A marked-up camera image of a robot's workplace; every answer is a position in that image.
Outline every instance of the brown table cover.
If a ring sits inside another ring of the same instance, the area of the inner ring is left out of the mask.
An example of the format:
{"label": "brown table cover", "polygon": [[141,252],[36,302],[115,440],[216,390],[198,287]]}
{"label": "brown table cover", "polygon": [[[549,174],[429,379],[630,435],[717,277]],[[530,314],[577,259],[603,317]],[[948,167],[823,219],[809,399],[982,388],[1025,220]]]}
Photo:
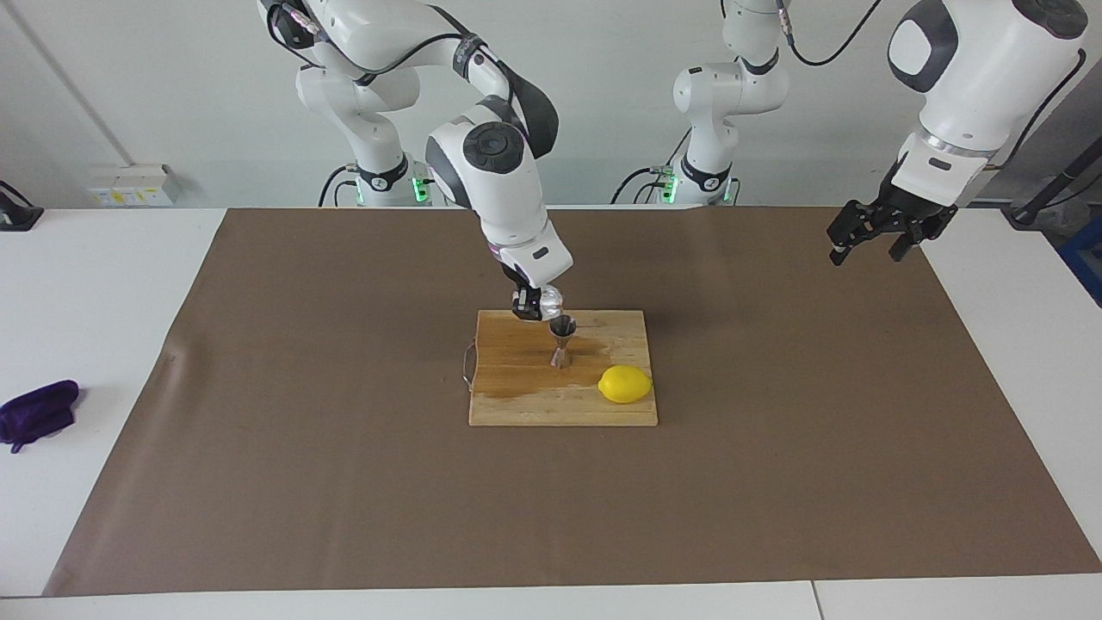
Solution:
{"label": "brown table cover", "polygon": [[518,429],[467,426],[474,216],[231,210],[46,594],[1102,570],[922,253],[835,268],[833,214],[554,213],[661,423]]}

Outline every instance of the metal jigger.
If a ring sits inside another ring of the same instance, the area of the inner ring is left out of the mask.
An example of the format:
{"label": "metal jigger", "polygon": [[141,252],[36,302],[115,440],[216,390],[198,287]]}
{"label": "metal jigger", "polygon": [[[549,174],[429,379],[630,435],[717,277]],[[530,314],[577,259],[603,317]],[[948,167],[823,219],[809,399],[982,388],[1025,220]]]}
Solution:
{"label": "metal jigger", "polygon": [[566,344],[577,331],[577,322],[570,315],[563,315],[548,323],[551,328],[551,336],[554,337],[554,355],[551,356],[551,366],[560,371],[570,367],[570,355],[566,353]]}

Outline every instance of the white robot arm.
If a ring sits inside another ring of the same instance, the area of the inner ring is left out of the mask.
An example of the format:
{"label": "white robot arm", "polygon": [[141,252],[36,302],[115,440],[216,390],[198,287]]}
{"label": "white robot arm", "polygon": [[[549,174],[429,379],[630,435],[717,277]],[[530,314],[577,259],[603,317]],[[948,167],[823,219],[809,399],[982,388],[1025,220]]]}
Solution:
{"label": "white robot arm", "polygon": [[558,135],[559,117],[547,95],[439,7],[414,0],[260,1],[283,43],[310,48],[317,58],[321,66],[301,72],[303,101],[342,128],[361,168],[370,162],[371,188],[399,186],[411,174],[397,131],[377,113],[417,100],[411,67],[451,67],[484,95],[432,132],[426,163],[444,195],[478,215],[490,251],[516,283],[514,313],[526,320],[561,316],[562,295],[550,283],[573,258],[548,218],[536,168]]}
{"label": "white robot arm", "polygon": [[926,95],[879,196],[850,200],[831,224],[831,259],[882,232],[901,232],[901,260],[941,235],[965,186],[1082,57],[1087,13],[1077,0],[921,0],[896,28],[896,78]]}
{"label": "white robot arm", "polygon": [[692,123],[689,149],[673,164],[660,198],[715,204],[726,193],[738,130],[730,117],[773,111],[788,98],[780,58],[776,0],[723,0],[723,40],[733,63],[688,68],[673,85],[673,100]]}

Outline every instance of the purple cloth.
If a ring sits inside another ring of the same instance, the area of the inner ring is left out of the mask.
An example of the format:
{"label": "purple cloth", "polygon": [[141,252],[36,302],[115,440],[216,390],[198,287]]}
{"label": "purple cloth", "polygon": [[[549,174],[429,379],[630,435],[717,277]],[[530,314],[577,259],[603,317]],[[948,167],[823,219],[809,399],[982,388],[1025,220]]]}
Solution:
{"label": "purple cloth", "polygon": [[62,381],[0,406],[0,444],[11,444],[15,455],[23,446],[72,425],[72,407],[79,394],[76,382]]}

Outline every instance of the wooden cutting board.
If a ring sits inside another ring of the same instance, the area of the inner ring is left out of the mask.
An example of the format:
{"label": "wooden cutting board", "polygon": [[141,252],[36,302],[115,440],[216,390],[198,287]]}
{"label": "wooden cutting board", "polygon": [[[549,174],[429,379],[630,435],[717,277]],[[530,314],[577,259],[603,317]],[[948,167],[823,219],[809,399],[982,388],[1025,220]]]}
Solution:
{"label": "wooden cutting board", "polygon": [[650,373],[647,326],[637,309],[577,309],[570,368],[551,367],[554,339],[547,324],[521,322],[504,309],[480,309],[475,335],[471,426],[657,426],[653,390],[617,405],[597,391],[616,365]]}

